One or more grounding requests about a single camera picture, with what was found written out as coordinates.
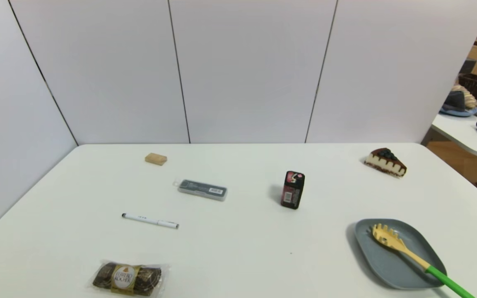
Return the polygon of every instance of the gold label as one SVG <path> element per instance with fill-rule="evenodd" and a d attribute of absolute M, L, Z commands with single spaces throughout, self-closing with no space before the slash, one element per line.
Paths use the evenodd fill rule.
<path fill-rule="evenodd" d="M 114 293 L 134 295 L 136 276 L 141 266 L 118 264 L 111 275 L 111 291 Z"/>

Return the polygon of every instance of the chocolate cake base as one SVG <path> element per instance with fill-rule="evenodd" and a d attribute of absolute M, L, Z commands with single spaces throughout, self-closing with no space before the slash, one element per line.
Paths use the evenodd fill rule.
<path fill-rule="evenodd" d="M 388 174 L 388 175 L 392 175 L 393 177 L 397 177 L 397 178 L 401 178 L 401 177 L 402 177 L 401 175 L 399 175 L 399 174 L 397 174 L 397 173 L 394 173 L 394 172 L 392 172 L 392 171 L 388 171 L 388 170 L 386 170 L 386 169 L 384 169 L 384 168 L 381 168 L 380 166 L 377 166 L 377 165 L 375 165 L 375 164 L 372 164 L 372 163 L 369 163 L 369 162 L 364 162 L 364 164 L 365 164 L 366 166 L 370 166 L 371 168 L 374 168 L 374 169 L 376 169 L 376 170 L 378 170 L 378 171 L 380 171 L 380 172 L 382 172 L 382 173 L 386 173 L 386 174 Z"/>

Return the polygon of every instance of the plastic wrapper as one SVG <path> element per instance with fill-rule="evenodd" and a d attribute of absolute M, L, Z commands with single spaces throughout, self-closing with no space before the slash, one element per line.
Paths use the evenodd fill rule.
<path fill-rule="evenodd" d="M 169 266 L 165 264 L 130 265 L 104 261 L 91 284 L 104 292 L 159 298 L 165 289 L 168 272 Z"/>

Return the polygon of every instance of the white table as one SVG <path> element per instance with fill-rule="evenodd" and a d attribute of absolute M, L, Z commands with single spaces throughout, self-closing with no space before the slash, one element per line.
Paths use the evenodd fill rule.
<path fill-rule="evenodd" d="M 404 178 L 362 164 L 379 147 Z M 150 152 L 169 160 L 145 163 Z M 287 170 L 306 175 L 296 211 L 279 205 Z M 182 178 L 229 187 L 227 199 L 180 193 Z M 417 228 L 477 296 L 477 189 L 420 145 L 84 145 L 0 220 L 0 298 L 106 297 L 89 286 L 105 259 L 171 264 L 164 298 L 455 297 L 377 281 L 353 228 L 381 217 Z"/>
<path fill-rule="evenodd" d="M 455 117 L 438 114 L 432 128 L 466 151 L 477 156 L 477 116 Z"/>

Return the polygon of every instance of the beige knit item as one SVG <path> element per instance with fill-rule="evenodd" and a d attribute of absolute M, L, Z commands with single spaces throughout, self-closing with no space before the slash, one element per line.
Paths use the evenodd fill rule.
<path fill-rule="evenodd" d="M 468 110 L 472 110 L 475 107 L 477 107 L 476 98 L 469 92 L 469 90 L 466 90 L 466 88 L 463 87 L 462 85 L 454 85 L 454 87 L 452 87 L 451 91 L 461 91 L 461 92 L 463 92 L 463 95 L 465 96 L 465 107 Z"/>

